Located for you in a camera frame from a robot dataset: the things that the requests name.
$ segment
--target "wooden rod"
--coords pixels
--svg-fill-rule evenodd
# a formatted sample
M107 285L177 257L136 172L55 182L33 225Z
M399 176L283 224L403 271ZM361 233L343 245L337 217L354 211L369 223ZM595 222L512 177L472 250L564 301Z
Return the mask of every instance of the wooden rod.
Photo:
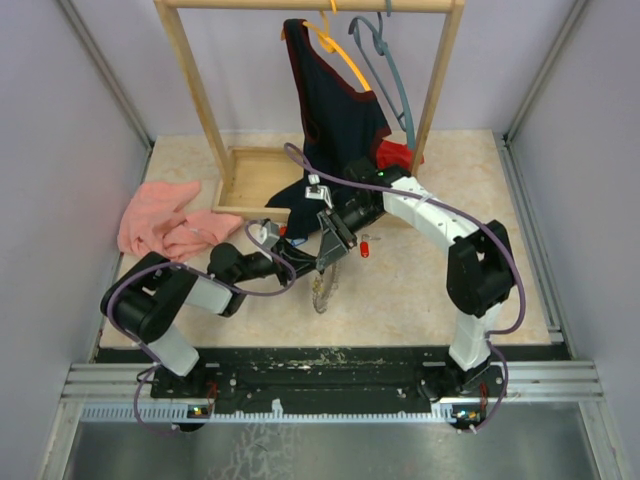
M436 60L433 64L431 80L429 81L429 89L427 90L427 98L424 101L424 108L422 109L422 115L420 117L420 126L418 127L418 133L416 134L416 149L413 152L410 168L411 173L414 175L418 172L420 160L424 153L424 147L427 143L429 130L433 123L433 116L436 112L440 92L442 91L444 77L447 73L449 59L451 58L453 43L456 40L458 26L460 25L460 18L462 18L462 11L464 10L464 0L454 0L454 2L453 10L451 13L447 14L444 26L442 27L442 35L440 36L440 44L438 45Z
M326 10L330 0L156 0L172 8L227 8L238 10ZM394 12L448 13L456 0L393 0ZM336 0L338 12L385 12L385 0Z
M164 29L167 32L167 37L169 37L169 42L180 64L180 69L187 81L193 104L196 107L200 123L202 124L202 129L204 130L204 134L207 137L209 146L216 159L216 164L220 170L220 177L228 187L231 187L233 185L235 166L227 155L227 150L224 147L224 142L220 136L216 119L213 116L207 92L202 83L196 61L193 58L193 52L189 46L189 40L187 39L187 34L180 20L180 15L175 8L167 7L161 0L156 0L155 4Z

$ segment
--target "gray floor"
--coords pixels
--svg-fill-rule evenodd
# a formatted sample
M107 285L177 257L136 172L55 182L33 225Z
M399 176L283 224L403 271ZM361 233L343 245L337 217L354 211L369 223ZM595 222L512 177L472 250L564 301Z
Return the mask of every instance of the gray floor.
M79 429L72 479L598 478L577 406L505 405L479 435L447 425L209 425L177 438Z

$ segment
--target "floor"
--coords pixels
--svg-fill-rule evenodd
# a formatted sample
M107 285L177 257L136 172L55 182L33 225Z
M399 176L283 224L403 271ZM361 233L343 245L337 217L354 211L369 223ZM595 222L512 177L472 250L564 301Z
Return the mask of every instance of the floor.
M177 437L81 423L64 479L600 478L577 405L507 404L491 422L477 436L444 424L254 423Z
M402 140L394 134L391 139ZM302 136L227 135L226 145L280 146L285 141L302 145ZM508 229L516 263L527 295L527 314L515 333L495 338L497 344L548 344L545 314L538 297L500 158L490 131L434 131L425 148L425 163L418 172L421 183L442 201L474 214L482 221L498 219ZM200 195L187 211L209 208L218 175L204 136L160 137L147 181L202 181ZM455 308L445 290L446 258L410 228L371 226L367 233L381 240L370 242L369 258L353 252L342 261L339 286L328 311L317 314L311 302L314 275L300 279L282 297L247 298L232 318L221 318L185 306L176 324L195 346L367 346L444 345L451 342ZM301 248L317 252L318 238ZM255 251L242 231L229 241L244 253ZM208 253L189 263L206 269ZM125 255L120 274L137 259ZM273 279L252 281L244 288L278 289ZM518 295L512 292L497 327L513 323ZM107 323L102 347L131 347L131 342Z

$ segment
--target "pink cloth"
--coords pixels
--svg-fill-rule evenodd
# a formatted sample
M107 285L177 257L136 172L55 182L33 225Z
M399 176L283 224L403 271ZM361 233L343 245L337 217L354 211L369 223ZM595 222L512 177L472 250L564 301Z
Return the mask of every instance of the pink cloth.
M210 210L186 215L184 207L200 193L200 182L143 183L122 216L118 248L144 257L154 251L184 262L224 241L242 218Z

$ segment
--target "wooden rack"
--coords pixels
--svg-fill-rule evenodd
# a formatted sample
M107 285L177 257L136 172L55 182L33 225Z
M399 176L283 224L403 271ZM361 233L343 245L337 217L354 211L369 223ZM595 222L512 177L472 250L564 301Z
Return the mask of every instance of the wooden rack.
M213 209L221 213L240 215L247 220L268 217L277 222L286 221L289 216L288 209L265 208L264 205L273 194L302 177L300 167L285 155L282 148L236 147L227 150L220 137L178 8L331 10L330 0L155 0L155 4L220 171L220 184ZM416 133L416 149L411 160L411 171L415 174L444 83L464 10L464 0L393 0L392 8L394 12L446 15ZM338 10L384 12L387 10L387 4L385 0L338 0Z

